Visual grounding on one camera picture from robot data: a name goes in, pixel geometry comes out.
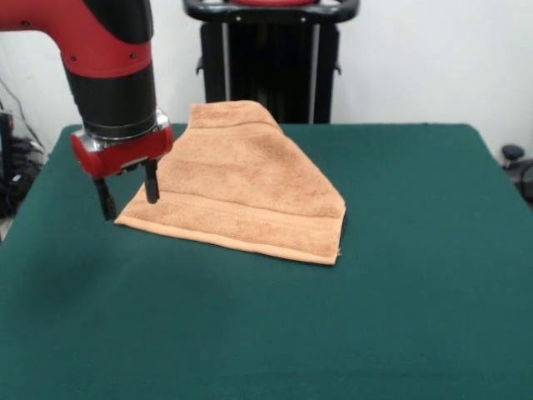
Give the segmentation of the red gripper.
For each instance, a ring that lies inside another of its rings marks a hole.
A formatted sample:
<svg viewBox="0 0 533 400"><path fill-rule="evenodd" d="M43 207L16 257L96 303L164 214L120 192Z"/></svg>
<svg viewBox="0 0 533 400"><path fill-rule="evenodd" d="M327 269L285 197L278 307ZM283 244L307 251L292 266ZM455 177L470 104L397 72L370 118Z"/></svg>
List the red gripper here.
<svg viewBox="0 0 533 400"><path fill-rule="evenodd" d="M157 160L169 153L173 130L166 125L152 132L121 142L104 142L84 131L71 135L72 149L83 171L94 180L102 214L106 221L115 220L115 201L104 178L145 162L147 201L155 204L160 198L157 180Z"/></svg>

